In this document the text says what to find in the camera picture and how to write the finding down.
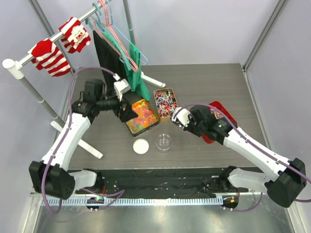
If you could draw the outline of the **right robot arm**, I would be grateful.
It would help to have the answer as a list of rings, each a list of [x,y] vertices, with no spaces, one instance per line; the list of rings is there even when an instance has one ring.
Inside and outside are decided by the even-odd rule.
[[[261,170],[251,172],[230,167],[219,180],[222,190],[229,192],[242,187],[258,191],[285,208],[300,201],[298,196],[310,182],[300,159],[290,160],[268,149],[244,132],[228,114],[210,104],[192,104],[189,110],[179,107],[172,121],[184,131],[198,137],[206,136],[236,151]]]

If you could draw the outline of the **gold tin of gummy candies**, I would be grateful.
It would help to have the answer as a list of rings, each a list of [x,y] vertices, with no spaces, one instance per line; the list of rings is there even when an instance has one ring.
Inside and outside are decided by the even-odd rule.
[[[138,117],[127,121],[125,124],[131,135],[136,137],[160,123],[160,119],[151,105],[145,99],[132,104],[132,109]]]

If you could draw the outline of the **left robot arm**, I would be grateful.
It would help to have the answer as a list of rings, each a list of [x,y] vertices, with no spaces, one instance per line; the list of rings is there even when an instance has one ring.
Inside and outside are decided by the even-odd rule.
[[[104,82],[88,79],[78,101],[70,110],[67,121],[58,138],[41,161],[31,162],[29,173],[37,193],[68,199],[75,191],[87,188],[92,193],[100,193],[103,181],[91,169],[68,172],[71,157],[84,133],[101,111],[113,111],[121,122],[137,118],[130,102],[124,94],[131,90],[127,80],[114,75],[114,94],[104,93]]]

